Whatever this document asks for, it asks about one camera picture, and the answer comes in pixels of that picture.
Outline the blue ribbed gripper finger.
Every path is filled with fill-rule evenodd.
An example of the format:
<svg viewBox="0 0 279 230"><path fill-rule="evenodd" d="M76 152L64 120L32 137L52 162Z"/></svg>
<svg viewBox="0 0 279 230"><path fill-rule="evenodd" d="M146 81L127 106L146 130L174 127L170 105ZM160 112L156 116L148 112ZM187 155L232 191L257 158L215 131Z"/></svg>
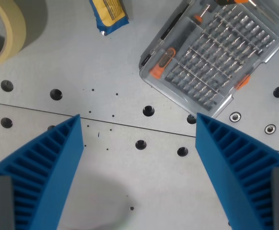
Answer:
<svg viewBox="0 0 279 230"><path fill-rule="evenodd" d="M75 115L0 161L0 176L12 181L17 230L57 229L83 150Z"/></svg>
<svg viewBox="0 0 279 230"><path fill-rule="evenodd" d="M201 113L195 147L231 228L273 230L271 172L279 167L279 153Z"/></svg>

